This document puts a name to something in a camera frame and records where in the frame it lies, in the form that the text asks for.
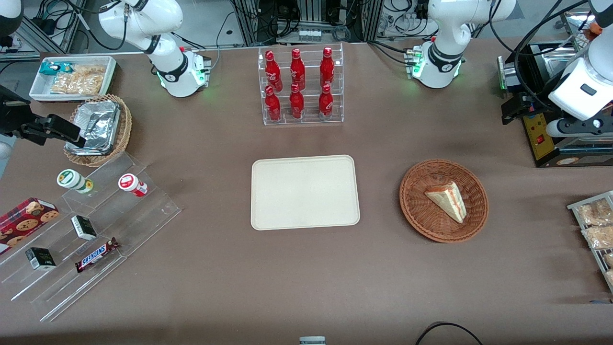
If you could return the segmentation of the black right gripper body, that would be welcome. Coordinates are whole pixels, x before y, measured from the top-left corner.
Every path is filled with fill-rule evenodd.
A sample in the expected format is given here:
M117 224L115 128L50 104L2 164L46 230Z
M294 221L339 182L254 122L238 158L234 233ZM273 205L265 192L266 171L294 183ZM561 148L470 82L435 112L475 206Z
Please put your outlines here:
M0 87L0 133L25 140L46 140L39 123L42 117L33 113L29 101L4 86Z

